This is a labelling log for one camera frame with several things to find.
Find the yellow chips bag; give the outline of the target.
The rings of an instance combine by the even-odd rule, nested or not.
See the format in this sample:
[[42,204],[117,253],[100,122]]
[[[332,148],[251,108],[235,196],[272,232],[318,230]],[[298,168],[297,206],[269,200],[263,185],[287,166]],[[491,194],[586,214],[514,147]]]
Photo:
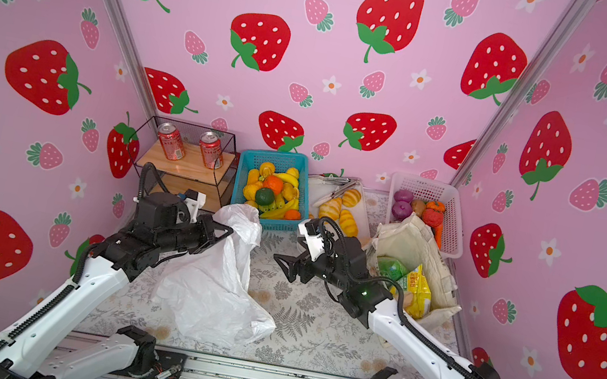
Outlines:
[[422,319],[431,310],[432,291],[429,288],[423,265],[417,266],[399,279],[398,283],[404,288],[404,310],[414,320]]

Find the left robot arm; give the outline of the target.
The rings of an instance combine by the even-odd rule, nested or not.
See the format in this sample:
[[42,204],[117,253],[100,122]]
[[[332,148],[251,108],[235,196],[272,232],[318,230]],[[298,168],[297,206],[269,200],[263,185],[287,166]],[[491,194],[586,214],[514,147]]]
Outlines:
[[135,326],[91,347],[53,358],[55,348],[98,306],[147,269],[218,245],[233,229],[202,212],[193,191],[147,192],[139,183],[134,217],[105,241],[83,250],[73,274],[41,305],[0,332],[0,379],[97,379],[125,372],[166,379],[156,338]]

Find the beige canvas tote bag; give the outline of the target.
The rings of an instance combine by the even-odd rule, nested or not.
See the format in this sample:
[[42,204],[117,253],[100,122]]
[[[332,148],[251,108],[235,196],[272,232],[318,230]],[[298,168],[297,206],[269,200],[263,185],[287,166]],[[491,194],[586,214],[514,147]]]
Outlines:
[[455,278],[443,261],[431,228],[417,215],[400,223],[380,223],[366,249],[367,267],[373,276],[378,275],[378,258],[383,256],[395,258],[407,269],[422,265],[433,304],[431,312],[418,321],[426,330],[442,327],[461,312],[455,297]]

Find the white plastic bag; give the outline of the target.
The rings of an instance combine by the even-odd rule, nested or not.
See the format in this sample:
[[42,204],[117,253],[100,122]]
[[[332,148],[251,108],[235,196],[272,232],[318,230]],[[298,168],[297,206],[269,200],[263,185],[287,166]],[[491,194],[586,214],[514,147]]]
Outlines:
[[250,255],[263,230],[257,209],[249,205],[225,206],[213,218],[233,234],[201,254],[169,262],[150,298],[186,339],[232,349],[276,329],[271,314],[248,293]]

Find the green chips bag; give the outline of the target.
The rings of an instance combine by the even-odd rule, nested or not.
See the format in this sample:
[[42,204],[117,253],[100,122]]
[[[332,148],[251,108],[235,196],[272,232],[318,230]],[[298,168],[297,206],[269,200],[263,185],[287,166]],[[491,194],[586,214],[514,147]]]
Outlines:
[[401,261],[393,257],[378,257],[377,263],[379,275],[387,277],[388,279],[393,280],[393,282],[399,281],[399,279],[410,273]]

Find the green avocado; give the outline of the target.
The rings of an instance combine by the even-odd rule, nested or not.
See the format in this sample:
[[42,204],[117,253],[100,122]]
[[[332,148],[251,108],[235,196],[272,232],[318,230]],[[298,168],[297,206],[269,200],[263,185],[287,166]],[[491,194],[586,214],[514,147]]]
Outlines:
[[263,188],[258,189],[258,191],[256,191],[255,201],[259,207],[271,208],[272,206],[274,207],[276,205],[276,203],[275,203],[276,196],[275,195],[276,194],[274,194],[272,189],[269,189],[268,187],[263,187]]

